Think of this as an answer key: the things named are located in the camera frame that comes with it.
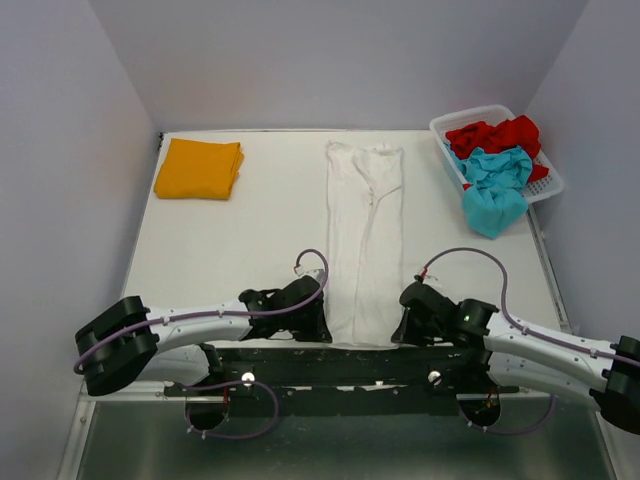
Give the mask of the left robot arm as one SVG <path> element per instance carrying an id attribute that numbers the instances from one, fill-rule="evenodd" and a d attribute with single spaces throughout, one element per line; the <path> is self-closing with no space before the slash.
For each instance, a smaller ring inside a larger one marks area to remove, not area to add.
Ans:
<path id="1" fill-rule="evenodd" d="M 328 343 L 325 284 L 304 275 L 282 289 L 245 290 L 200 310 L 152 309 L 139 296 L 125 297 L 76 332 L 74 372 L 91 396 L 104 396 L 138 380 L 154 357 L 182 347 L 268 339 L 282 331 L 299 342 Z"/>

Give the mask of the white t-shirt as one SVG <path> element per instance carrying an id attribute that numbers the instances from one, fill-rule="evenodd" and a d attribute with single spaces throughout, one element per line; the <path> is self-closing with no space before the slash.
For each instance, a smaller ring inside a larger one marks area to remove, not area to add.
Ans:
<path id="1" fill-rule="evenodd" d="M 332 345 L 394 349 L 402 315 L 403 150 L 331 142 L 326 155 Z"/>

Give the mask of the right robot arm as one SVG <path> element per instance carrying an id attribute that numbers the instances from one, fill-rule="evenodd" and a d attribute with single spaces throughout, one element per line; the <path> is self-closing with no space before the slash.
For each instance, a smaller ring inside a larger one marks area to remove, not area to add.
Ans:
<path id="1" fill-rule="evenodd" d="M 598 411 L 609 424 L 639 432 L 639 342 L 614 343 L 565 334 L 510 316 L 505 306 L 475 299 L 454 303 L 414 281 L 401 293 L 394 342 L 426 347 L 442 340 L 476 351 L 460 379 L 469 390 L 524 387 L 563 396 Z"/>

